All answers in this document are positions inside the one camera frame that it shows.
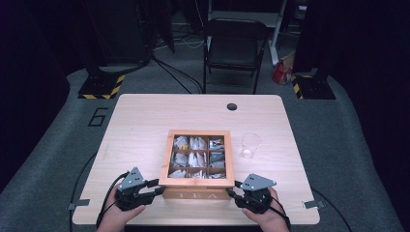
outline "yellow and black tape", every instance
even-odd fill
[[[302,77],[311,77],[311,75],[301,75]],[[295,75],[292,75],[290,78],[293,85],[293,90],[295,90],[296,98],[303,99],[304,96],[302,95],[301,87],[298,84],[297,78]]]
[[[121,84],[124,81],[125,76],[121,75],[118,77],[115,82],[115,86],[112,91],[108,91],[108,94],[78,94],[79,99],[88,99],[88,100],[98,100],[98,99],[114,99],[118,92],[120,91]]]

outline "dark background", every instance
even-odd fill
[[[403,227],[410,230],[409,4],[405,0],[356,1],[354,8],[348,1],[310,4],[295,68],[320,69],[324,57],[335,60],[330,74],[355,105],[376,170]],[[6,0],[0,2],[0,11],[3,189],[64,105],[70,88],[66,76],[84,69],[86,58],[100,66],[106,60],[79,0]],[[344,15],[351,16],[348,24],[342,23]],[[342,43],[334,43],[340,36],[343,40],[336,41]],[[332,47],[338,47],[336,53],[330,52]]]

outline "human hand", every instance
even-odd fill
[[[120,185],[117,185],[112,189],[111,193],[108,196],[108,199],[106,200],[106,212],[102,218],[102,222],[99,228],[97,229],[98,232],[119,232],[124,228],[124,226],[126,226],[126,223],[129,220],[138,216],[142,211],[145,210],[144,205],[138,206],[137,208],[129,211],[122,211],[120,208],[118,208],[114,204],[114,202],[115,193],[119,186]]]
[[[277,192],[273,188],[268,188],[271,196],[278,201]],[[272,200],[271,207],[284,214],[283,209],[276,200]],[[242,212],[251,220],[258,223],[264,232],[289,232],[286,226],[286,221],[272,210],[266,211],[264,214],[255,214],[247,208],[243,208]]]

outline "metal chair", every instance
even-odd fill
[[[206,94],[207,84],[226,85],[207,82],[206,70],[211,73],[211,69],[224,69],[251,72],[250,78],[256,72],[252,91],[255,94],[268,37],[268,28],[259,21],[233,18],[209,20],[204,27],[203,93]]]

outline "robotic hand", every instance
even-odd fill
[[[227,188],[226,192],[235,199],[235,204],[238,208],[247,208],[255,214],[264,214],[267,210],[274,211],[286,221],[286,225],[290,230],[289,217],[286,215],[282,205],[271,196],[268,190],[268,187],[275,186],[276,184],[276,181],[252,173],[248,175],[243,183],[235,181],[235,187],[242,189],[244,196],[237,195],[232,188]],[[283,213],[271,207],[273,200],[278,202]]]
[[[143,188],[158,185],[159,180],[146,181],[138,168],[135,167],[121,183],[115,194],[116,205],[122,211],[132,210],[140,205],[151,205],[154,197],[163,194],[164,187],[154,189],[152,192],[139,193]]]

